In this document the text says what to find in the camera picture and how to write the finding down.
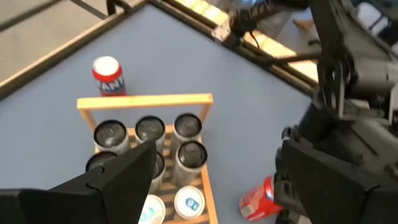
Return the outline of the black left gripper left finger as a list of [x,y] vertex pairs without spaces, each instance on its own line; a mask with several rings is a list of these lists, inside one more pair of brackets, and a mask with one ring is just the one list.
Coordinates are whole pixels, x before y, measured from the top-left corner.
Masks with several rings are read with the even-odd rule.
[[146,141],[50,190],[1,189],[0,224],[138,224],[156,156]]

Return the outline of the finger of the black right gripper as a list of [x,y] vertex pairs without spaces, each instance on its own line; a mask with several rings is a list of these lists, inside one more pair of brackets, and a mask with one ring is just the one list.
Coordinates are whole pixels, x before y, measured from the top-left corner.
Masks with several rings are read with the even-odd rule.
[[300,214],[300,199],[292,183],[281,175],[274,176],[274,203],[284,210]]

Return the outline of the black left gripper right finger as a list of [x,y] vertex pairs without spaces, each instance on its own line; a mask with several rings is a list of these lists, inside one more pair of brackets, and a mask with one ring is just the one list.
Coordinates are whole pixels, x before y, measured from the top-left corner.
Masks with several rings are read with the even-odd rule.
[[398,224],[397,185],[294,140],[283,141],[280,154],[279,173],[312,224]]

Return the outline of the red Fanta can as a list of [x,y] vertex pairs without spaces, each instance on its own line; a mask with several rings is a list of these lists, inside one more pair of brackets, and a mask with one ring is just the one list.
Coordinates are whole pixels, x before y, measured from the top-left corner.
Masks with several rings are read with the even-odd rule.
[[101,96],[126,96],[122,66],[111,56],[93,61],[92,74]]
[[275,215],[282,207],[274,203],[274,176],[266,177],[257,187],[239,199],[242,216],[251,222],[258,222]]

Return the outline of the Red Bull can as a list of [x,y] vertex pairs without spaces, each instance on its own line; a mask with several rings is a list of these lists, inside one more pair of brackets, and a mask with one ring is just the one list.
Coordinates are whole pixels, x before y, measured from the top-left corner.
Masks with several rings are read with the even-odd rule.
[[149,194],[142,208],[138,224],[162,224],[165,218],[165,204],[157,195]]
[[194,186],[184,186],[175,194],[174,207],[182,219],[193,220],[199,217],[204,211],[204,194]]

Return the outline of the bamboo slatted shelf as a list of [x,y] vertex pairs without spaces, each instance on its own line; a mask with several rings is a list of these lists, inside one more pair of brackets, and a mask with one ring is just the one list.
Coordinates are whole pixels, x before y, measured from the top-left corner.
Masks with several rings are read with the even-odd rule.
[[[120,110],[131,108],[151,108],[166,106],[202,105],[199,115],[204,121],[209,110],[213,106],[213,96],[210,93],[192,93],[177,95],[144,95],[144,96],[112,96],[92,97],[77,99],[76,107],[82,117],[88,123],[90,129],[96,127],[95,119],[92,116],[93,110]],[[157,192],[165,203],[165,219],[163,224],[218,224],[213,192],[209,178],[208,168],[204,166],[200,175],[190,182],[191,186],[198,187],[204,195],[204,211],[191,220],[185,220],[180,216],[174,207],[174,198],[179,190],[170,182],[174,162],[170,159],[170,142],[173,133],[173,126],[165,126],[166,138],[164,143],[163,156],[165,157],[165,174],[160,190]]]

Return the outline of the silver corner plate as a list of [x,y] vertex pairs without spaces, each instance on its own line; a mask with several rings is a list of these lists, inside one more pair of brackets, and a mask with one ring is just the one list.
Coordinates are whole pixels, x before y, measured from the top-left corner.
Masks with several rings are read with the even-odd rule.
[[212,30],[211,36],[216,42],[224,42],[230,36],[229,24],[222,24]]

